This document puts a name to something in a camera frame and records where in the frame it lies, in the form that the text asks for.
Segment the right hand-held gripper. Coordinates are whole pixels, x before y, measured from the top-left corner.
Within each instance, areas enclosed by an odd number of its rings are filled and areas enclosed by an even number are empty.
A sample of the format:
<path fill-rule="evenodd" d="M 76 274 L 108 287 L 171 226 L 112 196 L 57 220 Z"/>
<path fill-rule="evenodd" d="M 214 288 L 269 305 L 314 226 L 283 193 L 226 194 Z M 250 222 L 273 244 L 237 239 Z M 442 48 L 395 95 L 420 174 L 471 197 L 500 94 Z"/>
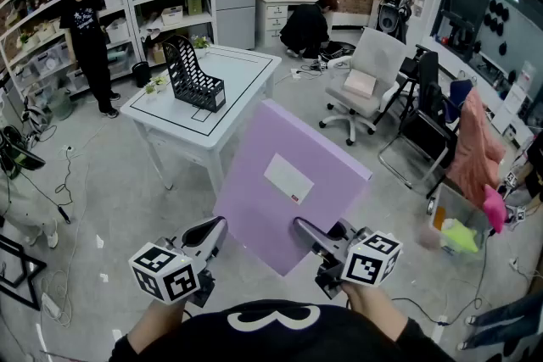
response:
<path fill-rule="evenodd" d="M 356 230 L 339 220 L 327 233 L 308 220 L 296 217 L 293 228 L 313 253 L 322 258 L 315 282 L 329 298 L 335 298 L 345 282 L 378 287 L 392 273 L 402 250 L 402 242 L 392 234 Z"/>

